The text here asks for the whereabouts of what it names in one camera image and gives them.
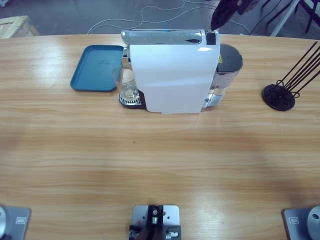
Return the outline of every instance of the blue tray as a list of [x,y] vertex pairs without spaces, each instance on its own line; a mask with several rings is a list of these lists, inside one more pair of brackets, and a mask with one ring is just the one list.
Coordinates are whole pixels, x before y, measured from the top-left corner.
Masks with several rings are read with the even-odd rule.
[[116,89],[112,72],[122,64],[123,47],[87,46],[76,67],[70,86],[77,91],[111,92]]

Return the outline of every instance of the glass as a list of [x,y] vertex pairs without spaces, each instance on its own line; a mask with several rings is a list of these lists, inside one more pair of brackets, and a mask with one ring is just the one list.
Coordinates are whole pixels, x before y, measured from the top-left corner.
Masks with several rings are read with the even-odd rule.
[[131,69],[116,67],[112,72],[112,79],[124,100],[134,101],[139,98],[134,73]]

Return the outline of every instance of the black cable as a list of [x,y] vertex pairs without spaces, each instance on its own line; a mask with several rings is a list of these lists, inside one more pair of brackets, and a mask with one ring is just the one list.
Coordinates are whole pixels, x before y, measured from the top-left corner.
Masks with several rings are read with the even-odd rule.
[[252,31],[249,33],[249,36],[254,32],[254,30],[259,25],[259,23],[261,23],[266,17],[268,17],[278,7],[278,5],[281,3],[281,1],[282,0],[279,0],[279,2],[275,5],[275,7],[267,15],[265,15],[260,21],[258,21],[258,23],[254,26]]

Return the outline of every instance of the coffee machine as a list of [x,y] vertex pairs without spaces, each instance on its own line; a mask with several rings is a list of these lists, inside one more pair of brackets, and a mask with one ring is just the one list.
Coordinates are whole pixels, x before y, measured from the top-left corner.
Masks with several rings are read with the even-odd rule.
[[122,105],[165,114],[199,113],[219,104],[243,66],[217,31],[123,30],[122,67],[133,71],[138,97]]

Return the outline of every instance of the wood grain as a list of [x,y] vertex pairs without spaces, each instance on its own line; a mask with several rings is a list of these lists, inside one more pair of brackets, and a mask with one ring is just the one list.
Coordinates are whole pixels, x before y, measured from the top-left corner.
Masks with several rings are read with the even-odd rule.
[[32,209],[27,240],[125,240],[134,205],[176,204],[183,239],[283,240],[281,210],[320,204],[320,81],[278,112],[261,99],[312,40],[221,36],[244,67],[200,114],[76,92],[88,45],[119,35],[0,41],[0,202]]

